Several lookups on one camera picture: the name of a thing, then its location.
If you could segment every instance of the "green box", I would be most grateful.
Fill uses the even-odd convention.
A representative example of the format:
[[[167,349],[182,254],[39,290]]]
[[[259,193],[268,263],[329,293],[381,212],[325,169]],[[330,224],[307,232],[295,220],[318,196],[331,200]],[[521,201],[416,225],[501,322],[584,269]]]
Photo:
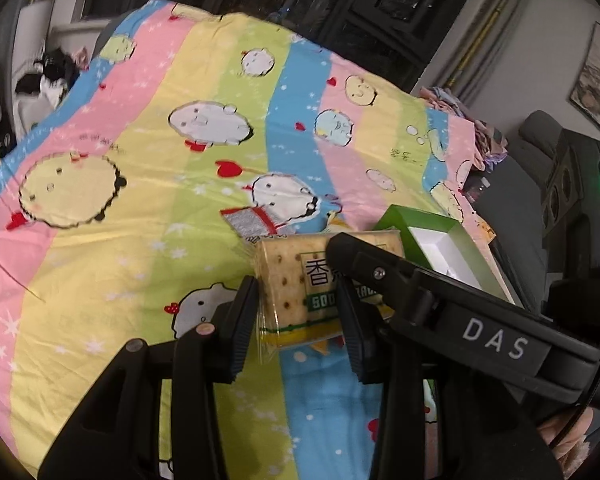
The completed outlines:
[[[509,301],[462,224],[453,218],[392,205],[375,230],[397,228],[405,258]]]

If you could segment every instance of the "pile of clothes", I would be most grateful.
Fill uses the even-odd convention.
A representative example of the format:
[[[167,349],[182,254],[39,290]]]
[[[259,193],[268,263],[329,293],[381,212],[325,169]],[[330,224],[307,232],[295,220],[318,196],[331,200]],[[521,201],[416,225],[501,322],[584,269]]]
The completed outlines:
[[[70,56],[59,48],[45,51],[42,58],[33,63],[36,72],[26,73],[18,80],[16,94],[43,94],[54,109],[58,108],[78,79],[80,69],[84,69],[81,65],[85,62],[80,54],[83,52],[79,51]]]
[[[475,125],[475,151],[473,166],[478,171],[491,173],[496,164],[507,156],[507,139],[500,131],[472,117],[471,112],[448,88],[421,88],[420,97],[431,108],[453,114],[471,121]]]

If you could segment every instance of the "bedsheet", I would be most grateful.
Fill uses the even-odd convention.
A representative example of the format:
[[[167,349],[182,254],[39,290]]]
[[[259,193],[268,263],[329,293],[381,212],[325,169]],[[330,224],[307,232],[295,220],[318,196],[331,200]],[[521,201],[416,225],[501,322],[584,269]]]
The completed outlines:
[[[470,122],[284,28],[150,1],[0,164],[0,436],[35,473],[125,341],[233,297],[240,236],[331,211],[364,230],[397,203],[458,218],[493,266],[458,193],[473,150]],[[251,348],[216,395],[231,478],[366,478],[380,390],[341,346]]]

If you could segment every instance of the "blue stripe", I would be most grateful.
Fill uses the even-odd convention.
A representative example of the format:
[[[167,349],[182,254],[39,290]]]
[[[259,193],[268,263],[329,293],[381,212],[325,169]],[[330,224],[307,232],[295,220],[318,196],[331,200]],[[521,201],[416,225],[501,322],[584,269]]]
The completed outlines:
[[[329,350],[280,352],[298,478],[366,480],[375,447],[367,427],[379,417],[382,386],[362,385],[347,351],[331,342]]]
[[[319,214],[295,224],[298,233],[322,231],[327,213],[338,209],[326,198],[337,193],[314,137],[320,100],[331,73],[330,55],[307,40],[291,44],[265,121],[269,171],[297,176],[322,199]],[[297,130],[296,123],[305,130]]]
[[[154,12],[163,8],[168,2],[165,0],[151,0],[141,9],[132,12],[116,28],[116,34],[127,34],[134,37],[140,25]],[[60,107],[33,128],[29,134],[9,153],[0,163],[0,193],[7,182],[18,171],[20,164],[29,153],[46,140],[54,128],[58,128],[69,121],[74,114],[85,104],[91,101],[100,83],[109,75],[113,64],[100,57],[90,63],[89,70],[80,74],[74,87],[68,93]]]
[[[449,147],[448,115],[439,110],[427,108],[427,129],[438,130],[438,137],[442,149],[446,152]],[[446,163],[440,162],[435,156],[429,155],[427,167],[422,175],[422,187],[427,193],[439,182],[446,180],[448,170]]]

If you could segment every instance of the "pack of crackers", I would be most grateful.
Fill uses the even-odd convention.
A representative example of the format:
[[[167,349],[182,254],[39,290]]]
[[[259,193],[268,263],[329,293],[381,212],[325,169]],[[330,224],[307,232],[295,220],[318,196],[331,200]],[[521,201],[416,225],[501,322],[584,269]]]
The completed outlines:
[[[397,230],[350,233],[404,257]],[[255,248],[260,281],[258,333],[261,348],[282,349],[342,334],[336,308],[336,276],[326,261],[327,242],[334,233],[263,238]],[[392,310],[374,290],[356,283],[363,301],[376,304],[384,317]]]

